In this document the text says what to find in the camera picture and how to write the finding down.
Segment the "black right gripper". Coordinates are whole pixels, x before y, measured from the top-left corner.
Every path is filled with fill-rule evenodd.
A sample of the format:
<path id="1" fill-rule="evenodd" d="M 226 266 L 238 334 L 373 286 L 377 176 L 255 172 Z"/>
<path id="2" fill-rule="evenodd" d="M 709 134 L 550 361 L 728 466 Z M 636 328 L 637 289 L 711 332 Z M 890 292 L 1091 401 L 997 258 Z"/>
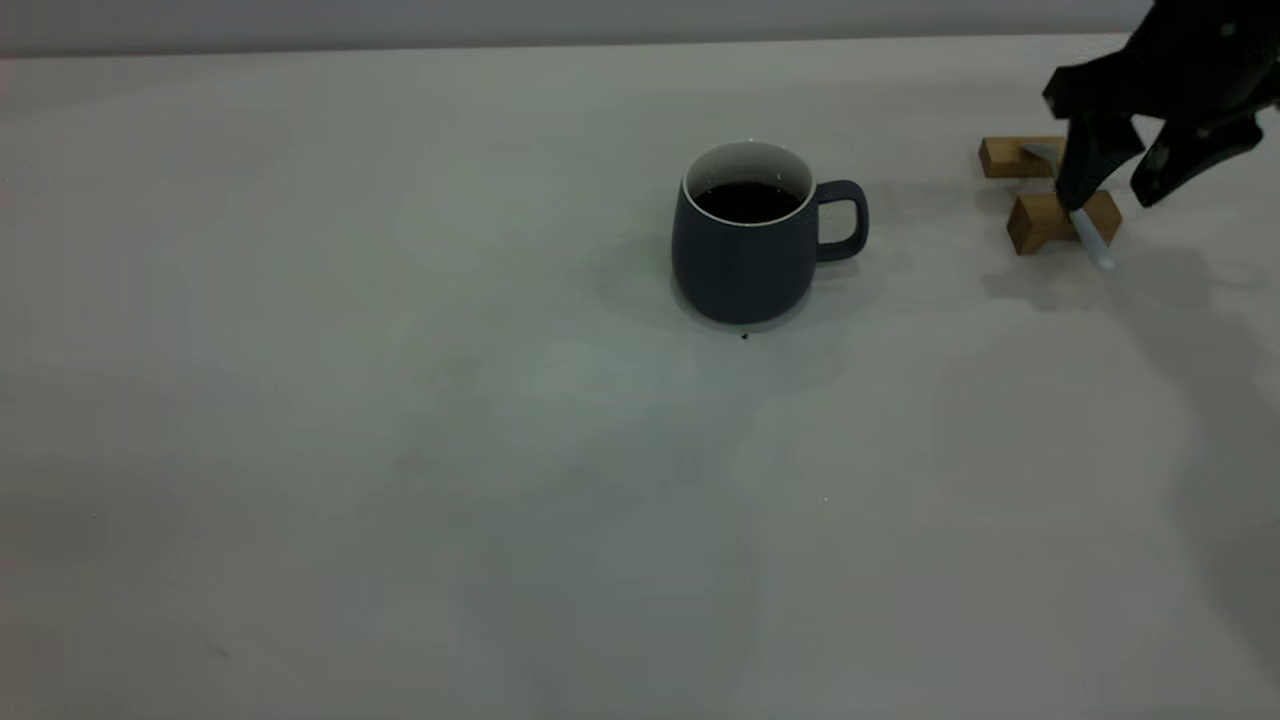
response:
<path id="1" fill-rule="evenodd" d="M 1197 176 L 1249 152 L 1263 140 L 1254 117 L 1217 120 L 1277 105 L 1276 1 L 1156 1 L 1130 45 L 1055 69 L 1043 99 L 1068 120 L 1056 179 L 1059 201 L 1079 210 L 1146 145 L 1132 118 L 1165 119 L 1130 187 L 1152 208 Z"/>

